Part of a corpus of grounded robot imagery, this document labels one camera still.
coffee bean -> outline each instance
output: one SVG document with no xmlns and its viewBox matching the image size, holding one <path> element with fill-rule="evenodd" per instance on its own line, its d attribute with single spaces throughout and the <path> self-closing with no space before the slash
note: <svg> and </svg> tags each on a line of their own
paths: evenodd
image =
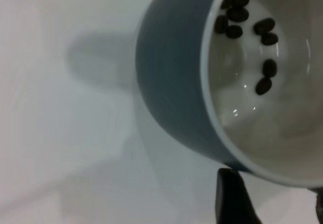
<svg viewBox="0 0 323 224">
<path fill-rule="evenodd" d="M 256 93 L 258 95 L 266 94 L 272 87 L 273 83 L 270 78 L 262 78 L 256 86 Z"/>
<path fill-rule="evenodd" d="M 273 30 L 275 24 L 276 22 L 272 18 L 267 18 L 254 24 L 253 30 L 257 35 L 263 35 Z"/>
<path fill-rule="evenodd" d="M 228 18 L 226 16 L 218 16 L 214 25 L 214 30 L 217 34 L 223 34 L 228 27 Z"/>
<path fill-rule="evenodd" d="M 231 0 L 223 0 L 221 4 L 221 9 L 227 9 L 231 6 Z"/>
<path fill-rule="evenodd" d="M 239 38 L 240 36 L 242 36 L 242 34 L 243 34 L 243 31 L 240 26 L 236 26 L 236 25 L 229 26 L 226 30 L 227 37 L 231 39 Z"/>
<path fill-rule="evenodd" d="M 250 0 L 231 0 L 231 5 L 236 8 L 245 7 Z"/>
<path fill-rule="evenodd" d="M 267 78 L 272 78 L 277 74 L 277 64 L 274 60 L 268 59 L 264 61 L 262 66 L 262 74 Z"/>
<path fill-rule="evenodd" d="M 261 36 L 261 43 L 266 46 L 274 45 L 278 42 L 278 36 L 274 33 L 265 33 Z"/>
<path fill-rule="evenodd" d="M 229 20 L 243 22 L 249 18 L 249 12 L 245 8 L 231 8 L 227 10 Z"/>
</svg>

blue mug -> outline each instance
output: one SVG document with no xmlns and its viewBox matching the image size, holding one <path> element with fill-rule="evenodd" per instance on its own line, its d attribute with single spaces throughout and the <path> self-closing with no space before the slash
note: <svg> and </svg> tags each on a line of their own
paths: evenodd
<svg viewBox="0 0 323 224">
<path fill-rule="evenodd" d="M 322 186 L 323 176 L 306 172 L 313 169 L 306 164 L 262 164 L 240 149 L 219 123 L 208 54 L 222 1 L 153 0 L 148 7 L 138 31 L 136 73 L 150 113 L 179 142 L 234 170 L 287 186 Z"/>
</svg>

ceramic mug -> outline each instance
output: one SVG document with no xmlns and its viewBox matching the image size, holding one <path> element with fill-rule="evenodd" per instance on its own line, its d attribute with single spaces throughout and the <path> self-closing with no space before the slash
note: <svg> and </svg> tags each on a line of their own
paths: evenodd
<svg viewBox="0 0 323 224">
<path fill-rule="evenodd" d="M 250 0 L 237 40 L 214 33 L 222 1 L 153 0 L 147 9 L 136 72 L 149 111 L 178 141 L 235 170 L 323 186 L 320 0 Z M 272 46 L 252 31 L 265 17 L 276 21 Z M 254 89 L 268 58 L 278 73 L 259 96 Z"/>
</svg>

white surface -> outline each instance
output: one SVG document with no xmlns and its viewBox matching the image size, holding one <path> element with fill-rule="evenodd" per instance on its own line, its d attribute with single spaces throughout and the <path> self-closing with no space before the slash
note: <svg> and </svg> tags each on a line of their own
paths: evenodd
<svg viewBox="0 0 323 224">
<path fill-rule="evenodd" d="M 219 163 L 168 136 L 135 83 L 151 0 L 0 0 L 0 224 L 214 223 Z M 263 223 L 314 194 L 245 176 Z"/>
</svg>

